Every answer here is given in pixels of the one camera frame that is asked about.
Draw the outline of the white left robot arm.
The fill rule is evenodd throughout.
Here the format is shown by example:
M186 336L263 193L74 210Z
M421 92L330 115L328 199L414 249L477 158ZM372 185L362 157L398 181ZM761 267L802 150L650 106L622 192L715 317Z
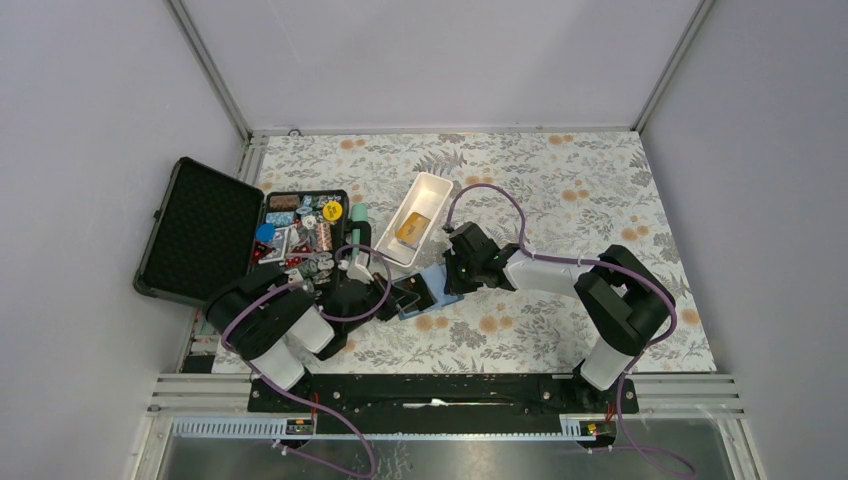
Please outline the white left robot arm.
M390 282L379 274L365 283L343 280L318 297L305 283L289 283L278 266L262 266L222 287L202 314L221 344L272 384L272 398L288 411L309 401L307 368L291 351L293 341L320 360L346 346L352 331L398 309Z

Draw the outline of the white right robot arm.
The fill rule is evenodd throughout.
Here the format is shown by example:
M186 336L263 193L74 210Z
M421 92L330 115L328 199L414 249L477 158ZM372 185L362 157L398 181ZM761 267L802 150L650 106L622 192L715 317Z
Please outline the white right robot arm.
M444 252L445 292L464 295L480 288L532 290L579 300L600 335L577 367L575 402L597 412L613 398L613 384L639 357L676 310L658 279L621 245L598 259L532 255L517 243L498 246L475 223L449 231Z

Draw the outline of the blue leather card holder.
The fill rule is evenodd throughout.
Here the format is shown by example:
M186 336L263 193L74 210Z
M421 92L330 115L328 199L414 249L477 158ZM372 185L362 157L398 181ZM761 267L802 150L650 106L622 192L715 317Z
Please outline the blue leather card holder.
M452 295L445 292L446 283L447 270L444 264L433 264L415 274L395 281L394 287L399 287L417 297L414 302L403 304L403 308L398 313L398 318L400 320L411 319L462 301L464 299L463 294Z

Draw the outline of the gold credit card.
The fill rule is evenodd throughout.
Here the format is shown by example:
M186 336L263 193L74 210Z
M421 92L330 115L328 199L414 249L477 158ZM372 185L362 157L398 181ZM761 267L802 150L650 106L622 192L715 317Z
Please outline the gold credit card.
M431 220L419 212L412 212L395 230L395 239L408 248L417 248Z

